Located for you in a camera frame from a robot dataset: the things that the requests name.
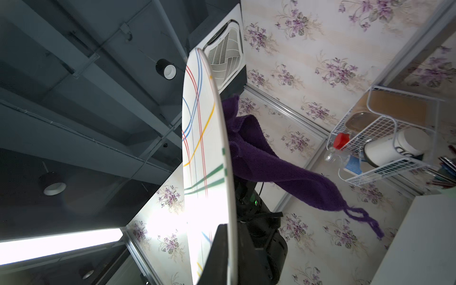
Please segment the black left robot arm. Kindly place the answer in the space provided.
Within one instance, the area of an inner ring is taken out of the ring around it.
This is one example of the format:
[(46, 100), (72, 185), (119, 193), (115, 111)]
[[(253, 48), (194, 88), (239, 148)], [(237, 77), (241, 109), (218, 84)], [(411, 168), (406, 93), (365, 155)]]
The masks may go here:
[(288, 246), (281, 236), (282, 212), (272, 212), (255, 190), (257, 183), (234, 177), (237, 219), (247, 226), (260, 263), (266, 272), (267, 284), (276, 285), (281, 277)]

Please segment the purple microfibre cloth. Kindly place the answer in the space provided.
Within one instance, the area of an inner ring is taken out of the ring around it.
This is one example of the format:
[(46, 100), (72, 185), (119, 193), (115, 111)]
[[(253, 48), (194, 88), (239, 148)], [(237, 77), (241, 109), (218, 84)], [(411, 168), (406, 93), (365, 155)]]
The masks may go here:
[(380, 224), (362, 208), (351, 207), (328, 178), (277, 156), (254, 115), (238, 116), (239, 97), (222, 101), (231, 161), (235, 176), (253, 182), (272, 182), (305, 204), (324, 211), (343, 211), (351, 219), (367, 223), (378, 238)]

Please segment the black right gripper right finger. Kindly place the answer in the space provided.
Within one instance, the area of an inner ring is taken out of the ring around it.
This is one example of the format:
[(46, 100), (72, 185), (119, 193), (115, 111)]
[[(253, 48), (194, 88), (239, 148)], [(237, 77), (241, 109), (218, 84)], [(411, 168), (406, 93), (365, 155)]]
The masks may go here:
[(237, 223), (238, 236), (238, 280), (239, 285), (269, 285), (267, 272), (260, 255), (255, 249), (247, 226)]

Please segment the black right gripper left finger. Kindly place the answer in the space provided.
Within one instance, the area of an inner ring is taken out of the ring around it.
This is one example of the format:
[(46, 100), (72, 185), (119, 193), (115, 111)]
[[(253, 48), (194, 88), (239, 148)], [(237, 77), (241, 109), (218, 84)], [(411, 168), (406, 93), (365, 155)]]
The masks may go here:
[(220, 224), (197, 285), (227, 285), (227, 280), (228, 226), (227, 224)]

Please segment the white plaid round plate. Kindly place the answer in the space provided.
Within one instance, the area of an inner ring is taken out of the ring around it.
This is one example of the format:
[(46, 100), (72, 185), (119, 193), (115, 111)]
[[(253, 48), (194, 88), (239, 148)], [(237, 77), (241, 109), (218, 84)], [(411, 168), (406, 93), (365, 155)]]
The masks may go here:
[(192, 280), (209, 273), (217, 229), (226, 229), (228, 256), (220, 285), (238, 282), (238, 229), (232, 163), (222, 101), (207, 56), (194, 48), (182, 94), (182, 170)]

